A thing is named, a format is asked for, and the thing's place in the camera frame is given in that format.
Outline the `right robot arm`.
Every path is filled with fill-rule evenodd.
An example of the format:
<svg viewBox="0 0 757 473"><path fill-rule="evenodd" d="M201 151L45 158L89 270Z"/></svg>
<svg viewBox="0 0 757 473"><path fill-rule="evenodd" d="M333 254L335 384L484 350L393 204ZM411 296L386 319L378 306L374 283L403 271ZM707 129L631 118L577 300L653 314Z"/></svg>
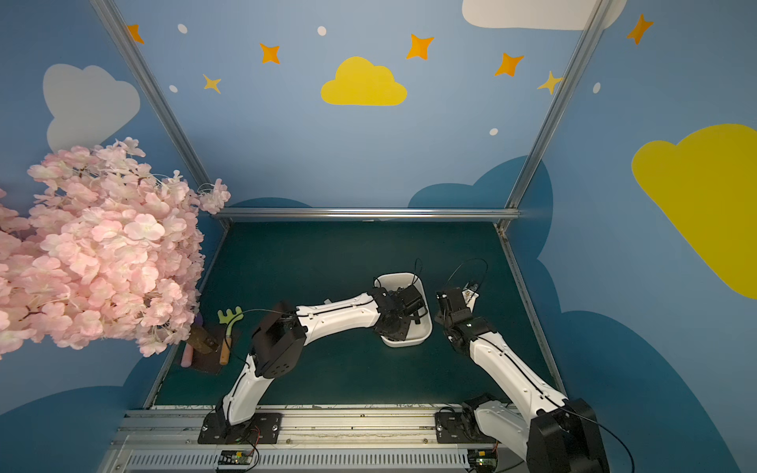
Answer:
<svg viewBox="0 0 757 473"><path fill-rule="evenodd" d="M468 411L478 431L510 449L530 472L608 472L593 408L544 382L486 318L473 313L476 297L459 288L439 291L437 322L453 348L485 370L516 407L476 398Z"/></svg>

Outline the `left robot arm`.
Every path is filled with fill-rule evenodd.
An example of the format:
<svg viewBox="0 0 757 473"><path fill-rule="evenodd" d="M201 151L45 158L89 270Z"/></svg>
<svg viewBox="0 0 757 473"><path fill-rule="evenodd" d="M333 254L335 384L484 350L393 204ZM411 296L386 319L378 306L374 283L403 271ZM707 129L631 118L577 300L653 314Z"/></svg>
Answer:
<svg viewBox="0 0 757 473"><path fill-rule="evenodd" d="M431 334L422 287L378 286L335 303L282 305L270 311L252 333L246 365L214 411L220 427L228 430L250 421L270 384L295 368L307 345L357 328L372 329L390 348L421 344Z"/></svg>

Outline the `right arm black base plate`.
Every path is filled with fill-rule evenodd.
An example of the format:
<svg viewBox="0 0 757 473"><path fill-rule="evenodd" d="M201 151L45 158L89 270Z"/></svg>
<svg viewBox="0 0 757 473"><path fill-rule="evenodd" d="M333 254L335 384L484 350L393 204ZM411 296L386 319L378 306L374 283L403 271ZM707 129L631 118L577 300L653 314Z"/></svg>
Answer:
<svg viewBox="0 0 757 473"><path fill-rule="evenodd" d="M434 415L434 419L438 443L496 443L493 438L479 430L470 414L442 409Z"/></svg>

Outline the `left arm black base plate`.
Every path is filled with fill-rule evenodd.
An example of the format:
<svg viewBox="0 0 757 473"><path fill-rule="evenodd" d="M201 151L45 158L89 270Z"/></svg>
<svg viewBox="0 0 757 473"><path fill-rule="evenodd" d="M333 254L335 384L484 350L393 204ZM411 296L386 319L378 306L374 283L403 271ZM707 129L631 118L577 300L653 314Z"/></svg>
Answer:
<svg viewBox="0 0 757 473"><path fill-rule="evenodd" d="M283 415L256 413L248 421L229 424L220 411L209 413L201 426L199 445L275 445Z"/></svg>

